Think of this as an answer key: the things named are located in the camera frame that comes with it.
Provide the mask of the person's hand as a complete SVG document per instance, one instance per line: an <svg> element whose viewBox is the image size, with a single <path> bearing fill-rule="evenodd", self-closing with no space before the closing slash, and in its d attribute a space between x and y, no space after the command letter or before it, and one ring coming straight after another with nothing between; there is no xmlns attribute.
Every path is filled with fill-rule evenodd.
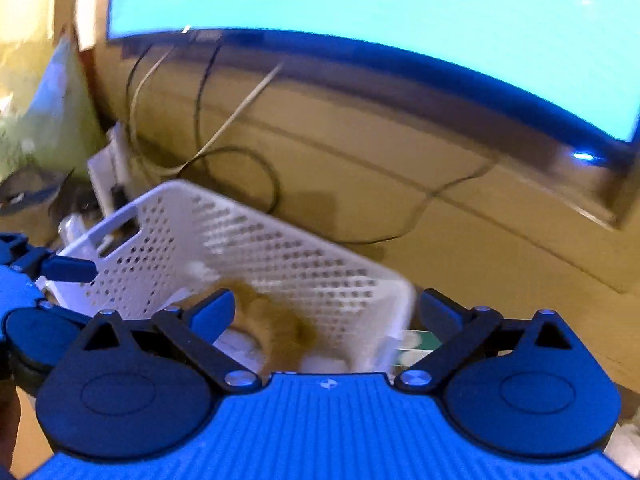
<svg viewBox="0 0 640 480"><path fill-rule="evenodd" d="M2 396L0 403L0 464L6 470L12 464L20 419L20 397L13 389Z"/></svg>

